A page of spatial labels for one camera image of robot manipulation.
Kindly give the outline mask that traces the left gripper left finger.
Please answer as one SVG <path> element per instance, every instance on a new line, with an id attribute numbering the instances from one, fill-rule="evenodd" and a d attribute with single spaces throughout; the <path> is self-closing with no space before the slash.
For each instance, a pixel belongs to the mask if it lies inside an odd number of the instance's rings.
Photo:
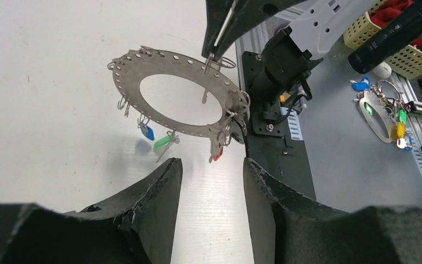
<path id="1" fill-rule="evenodd" d="M 182 175 L 170 158 L 79 212 L 0 203 L 0 263 L 170 263 Z"/>

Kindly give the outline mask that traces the large metal keyring disc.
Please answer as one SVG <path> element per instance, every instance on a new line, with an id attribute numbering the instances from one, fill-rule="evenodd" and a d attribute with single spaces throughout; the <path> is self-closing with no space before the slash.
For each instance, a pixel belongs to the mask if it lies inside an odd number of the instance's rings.
<path id="1" fill-rule="evenodd" d="M 176 135 L 206 138 L 209 161 L 221 147 L 236 142 L 230 136 L 232 118 L 249 119 L 249 96 L 215 63 L 172 51 L 141 46 L 107 64 L 120 93 L 118 109 L 126 117 L 137 111 L 150 119 L 154 143 L 175 130 Z"/>

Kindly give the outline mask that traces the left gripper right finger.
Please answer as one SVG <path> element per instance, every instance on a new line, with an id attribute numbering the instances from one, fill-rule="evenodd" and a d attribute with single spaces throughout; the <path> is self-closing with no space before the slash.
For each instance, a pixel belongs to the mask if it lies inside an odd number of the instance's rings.
<path id="1" fill-rule="evenodd" d="M 251 158 L 243 183 L 255 263 L 422 263 L 422 207 L 337 210 Z"/>

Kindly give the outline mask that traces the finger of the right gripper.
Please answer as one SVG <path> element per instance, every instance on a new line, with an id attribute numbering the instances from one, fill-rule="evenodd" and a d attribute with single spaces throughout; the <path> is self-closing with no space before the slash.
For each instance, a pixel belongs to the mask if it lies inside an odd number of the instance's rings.
<path id="1" fill-rule="evenodd" d="M 302 1 L 216 1 L 216 59 L 242 35 Z"/>
<path id="2" fill-rule="evenodd" d="M 237 40 L 231 31 L 235 26 L 236 1 L 206 1 L 207 27 L 202 47 L 202 57 L 217 61 Z"/>

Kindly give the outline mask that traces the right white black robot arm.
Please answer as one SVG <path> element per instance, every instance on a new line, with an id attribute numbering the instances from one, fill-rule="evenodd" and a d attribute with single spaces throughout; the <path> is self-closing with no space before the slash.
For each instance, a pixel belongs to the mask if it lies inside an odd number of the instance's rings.
<path id="1" fill-rule="evenodd" d="M 298 1 L 206 1 L 202 57 L 217 61 L 239 37 Z M 347 28 L 376 1 L 316 1 L 271 38 L 263 69 L 247 89 L 256 102 L 274 102 L 297 83 L 306 85 L 316 67 Z"/>

